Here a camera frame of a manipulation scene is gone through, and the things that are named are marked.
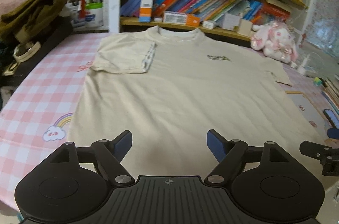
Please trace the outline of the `cream t-shirt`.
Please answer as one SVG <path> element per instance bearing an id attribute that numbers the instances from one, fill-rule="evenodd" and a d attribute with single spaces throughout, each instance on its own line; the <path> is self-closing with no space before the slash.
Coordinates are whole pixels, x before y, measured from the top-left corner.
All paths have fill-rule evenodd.
<path id="1" fill-rule="evenodd" d="M 299 145 L 322 137 L 282 89 L 283 65 L 195 29 L 157 26 L 103 38 L 87 71 L 67 139 L 79 146 L 133 134 L 124 167 L 139 175 L 206 176 L 213 129 L 252 146 L 274 141 L 324 180 Z"/>

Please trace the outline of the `smartphone on table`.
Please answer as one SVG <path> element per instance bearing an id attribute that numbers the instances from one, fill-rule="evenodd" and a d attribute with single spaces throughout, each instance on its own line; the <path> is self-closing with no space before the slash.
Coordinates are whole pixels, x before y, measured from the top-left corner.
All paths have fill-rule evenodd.
<path id="1" fill-rule="evenodd" d="M 323 110 L 324 116 L 330 122 L 333 128 L 339 128 L 339 120 L 334 112 L 331 109 L 324 109 Z"/>

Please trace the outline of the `pink white bunny plush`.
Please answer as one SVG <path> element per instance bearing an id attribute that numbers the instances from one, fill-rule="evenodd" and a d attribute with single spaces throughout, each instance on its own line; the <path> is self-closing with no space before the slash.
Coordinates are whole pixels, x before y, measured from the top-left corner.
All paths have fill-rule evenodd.
<path id="1" fill-rule="evenodd" d="M 271 21 L 265 25 L 254 25 L 250 39 L 253 50 L 261 50 L 266 57 L 283 63 L 295 62 L 298 58 L 295 36 L 284 22 Z"/>

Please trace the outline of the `white phone charger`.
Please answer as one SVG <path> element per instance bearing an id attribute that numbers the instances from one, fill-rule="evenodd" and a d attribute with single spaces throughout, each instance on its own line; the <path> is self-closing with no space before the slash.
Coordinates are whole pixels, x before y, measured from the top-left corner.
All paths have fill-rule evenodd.
<path id="1" fill-rule="evenodd" d="M 206 29 L 214 29 L 217 27 L 217 24 L 213 21 L 207 20 L 202 22 L 202 26 Z"/>

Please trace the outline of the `pastel sticky note cube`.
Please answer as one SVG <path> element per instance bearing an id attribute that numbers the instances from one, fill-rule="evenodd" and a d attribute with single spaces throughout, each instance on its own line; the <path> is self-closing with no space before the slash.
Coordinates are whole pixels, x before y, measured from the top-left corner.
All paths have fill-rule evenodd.
<path id="1" fill-rule="evenodd" d="M 241 17 L 229 13 L 225 13 L 221 22 L 221 28 L 224 30 L 233 31 L 235 27 L 238 27 L 241 21 Z"/>

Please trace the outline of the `white green-lid pen tub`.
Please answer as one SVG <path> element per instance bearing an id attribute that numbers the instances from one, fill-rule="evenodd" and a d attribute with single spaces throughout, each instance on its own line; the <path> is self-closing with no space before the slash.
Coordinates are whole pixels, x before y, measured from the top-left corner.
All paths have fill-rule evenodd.
<path id="1" fill-rule="evenodd" d="M 98 27 L 103 26 L 103 4 L 102 2 L 86 4 L 85 26 L 87 28 L 98 28 Z"/>

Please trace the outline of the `lying orange white box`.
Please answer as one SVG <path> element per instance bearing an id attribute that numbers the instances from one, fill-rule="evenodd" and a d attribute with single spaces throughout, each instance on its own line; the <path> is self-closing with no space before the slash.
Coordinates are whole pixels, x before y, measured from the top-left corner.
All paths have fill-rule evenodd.
<path id="1" fill-rule="evenodd" d="M 167 24 L 198 27 L 200 25 L 200 18 L 192 14 L 165 11 L 163 14 L 163 22 Z"/>

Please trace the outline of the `olive green garment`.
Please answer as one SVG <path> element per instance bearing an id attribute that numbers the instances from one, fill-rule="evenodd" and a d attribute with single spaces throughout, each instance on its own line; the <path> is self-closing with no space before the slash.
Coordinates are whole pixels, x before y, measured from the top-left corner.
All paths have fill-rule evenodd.
<path id="1" fill-rule="evenodd" d="M 27 0 L 1 16 L 1 38 L 23 30 L 32 38 L 45 29 L 63 10 L 67 0 Z"/>

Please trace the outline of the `tall orange white box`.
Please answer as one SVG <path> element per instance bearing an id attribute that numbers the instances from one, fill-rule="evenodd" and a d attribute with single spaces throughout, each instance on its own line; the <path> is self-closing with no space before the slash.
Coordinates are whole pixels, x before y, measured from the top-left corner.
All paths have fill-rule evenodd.
<path id="1" fill-rule="evenodd" d="M 153 0 L 141 0 L 139 9 L 139 21 L 150 22 L 152 17 Z"/>

